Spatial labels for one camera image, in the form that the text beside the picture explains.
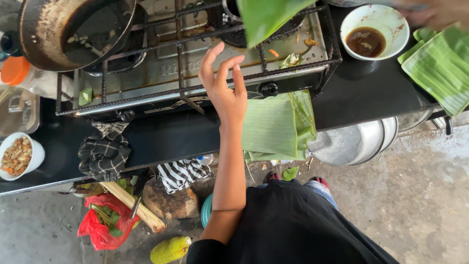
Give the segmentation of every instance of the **stove knob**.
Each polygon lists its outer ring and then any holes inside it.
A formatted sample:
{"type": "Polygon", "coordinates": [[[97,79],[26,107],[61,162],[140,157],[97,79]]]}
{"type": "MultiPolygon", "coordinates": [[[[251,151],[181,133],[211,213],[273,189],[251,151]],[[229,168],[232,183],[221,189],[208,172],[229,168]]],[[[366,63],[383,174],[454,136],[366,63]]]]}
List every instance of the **stove knob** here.
{"type": "Polygon", "coordinates": [[[135,119],[135,112],[130,109],[117,110],[117,114],[123,122],[130,123],[135,119]]]}
{"type": "Polygon", "coordinates": [[[276,83],[261,84],[261,93],[263,96],[277,96],[279,86],[276,83]]]}

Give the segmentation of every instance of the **red plastic bag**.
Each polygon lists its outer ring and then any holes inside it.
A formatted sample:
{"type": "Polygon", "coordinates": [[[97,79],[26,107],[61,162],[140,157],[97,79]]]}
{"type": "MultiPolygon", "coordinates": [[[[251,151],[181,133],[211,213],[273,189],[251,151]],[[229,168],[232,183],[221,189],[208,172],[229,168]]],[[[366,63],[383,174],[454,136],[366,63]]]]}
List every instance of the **red plastic bag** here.
{"type": "Polygon", "coordinates": [[[127,239],[130,231],[132,231],[132,227],[140,218],[135,215],[134,219],[130,219],[132,210],[112,194],[101,194],[86,198],[85,206],[89,207],[90,203],[102,207],[108,206],[109,209],[116,211],[121,216],[116,223],[116,227],[124,234],[119,237],[113,237],[109,233],[108,227],[99,222],[95,211],[90,209],[78,228],[77,236],[90,235],[95,250],[118,248],[127,239]]]}

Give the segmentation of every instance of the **concrete floor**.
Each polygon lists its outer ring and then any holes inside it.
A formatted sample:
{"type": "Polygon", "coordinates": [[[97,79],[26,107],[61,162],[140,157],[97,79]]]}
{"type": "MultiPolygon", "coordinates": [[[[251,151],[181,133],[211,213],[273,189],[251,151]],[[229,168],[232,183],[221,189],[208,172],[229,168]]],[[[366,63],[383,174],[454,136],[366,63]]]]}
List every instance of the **concrete floor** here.
{"type": "MultiPolygon", "coordinates": [[[[327,179],[342,214],[402,263],[469,262],[469,125],[444,131],[407,132],[370,162],[354,167],[305,162],[249,165],[248,186],[268,171],[300,165],[297,179],[327,179]]],[[[204,199],[214,178],[192,186],[204,199]]],[[[151,263],[151,249],[164,239],[202,232],[200,218],[173,220],[161,234],[141,223],[114,251],[93,251],[89,237],[76,237],[87,209],[73,195],[33,192],[0,197],[3,263],[151,263]]]]}

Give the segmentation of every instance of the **stove burner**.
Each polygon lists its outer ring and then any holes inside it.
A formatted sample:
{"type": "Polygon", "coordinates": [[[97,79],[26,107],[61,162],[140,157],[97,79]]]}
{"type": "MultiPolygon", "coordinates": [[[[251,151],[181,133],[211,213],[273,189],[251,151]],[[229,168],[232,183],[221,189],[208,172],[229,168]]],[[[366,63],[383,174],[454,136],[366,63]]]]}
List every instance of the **stove burner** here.
{"type": "MultiPolygon", "coordinates": [[[[141,5],[136,6],[134,16],[134,25],[144,24],[145,22],[147,22],[147,13],[141,5]]],[[[131,31],[129,34],[129,38],[125,42],[124,46],[117,53],[137,50],[143,47],[147,47],[146,28],[131,31]]],[[[108,61],[107,73],[113,74],[121,71],[130,70],[139,65],[143,61],[145,56],[146,52],[143,52],[137,55],[130,55],[127,57],[108,61]]],[[[91,76],[101,76],[103,72],[103,63],[100,62],[88,66],[86,68],[83,68],[83,70],[91,76]]]]}
{"type": "MultiPolygon", "coordinates": [[[[223,8],[214,8],[212,15],[214,16],[214,27],[217,29],[228,28],[230,26],[241,25],[242,20],[239,17],[238,7],[236,0],[223,0],[223,8]]],[[[282,27],[280,27],[274,34],[272,34],[266,41],[269,42],[274,39],[280,39],[283,36],[288,36],[297,31],[303,23],[306,15],[296,15],[282,27]]],[[[236,31],[229,34],[220,35],[220,39],[227,44],[239,48],[247,47],[246,31],[236,31]]]]}

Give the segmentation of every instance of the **white bowl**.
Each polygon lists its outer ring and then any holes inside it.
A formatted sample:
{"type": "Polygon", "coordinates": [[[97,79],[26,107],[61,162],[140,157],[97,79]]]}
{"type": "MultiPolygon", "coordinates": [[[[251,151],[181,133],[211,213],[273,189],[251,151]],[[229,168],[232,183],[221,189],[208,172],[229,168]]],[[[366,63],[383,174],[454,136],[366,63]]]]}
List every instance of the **white bowl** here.
{"type": "Polygon", "coordinates": [[[410,29],[405,17],[396,9],[382,5],[359,7],[345,17],[340,27],[340,39],[350,56],[362,61],[379,61],[390,58],[400,52],[409,39],[410,29]],[[386,47],[376,58],[356,54],[346,44],[348,34],[360,27],[378,30],[386,39],[386,47]]]}
{"type": "Polygon", "coordinates": [[[30,163],[28,164],[28,167],[24,170],[24,172],[18,176],[12,176],[8,172],[4,170],[0,170],[0,177],[2,177],[4,180],[16,180],[19,177],[23,176],[24,174],[37,169],[39,165],[41,165],[41,163],[44,161],[44,157],[45,157],[44,148],[41,146],[41,144],[39,144],[39,142],[35,141],[34,139],[32,139],[30,136],[28,136],[27,134],[23,132],[13,133],[9,135],[2,142],[2,144],[0,145],[1,158],[3,158],[3,154],[5,153],[7,148],[11,147],[13,142],[22,136],[26,136],[31,141],[32,154],[31,154],[30,163]]]}

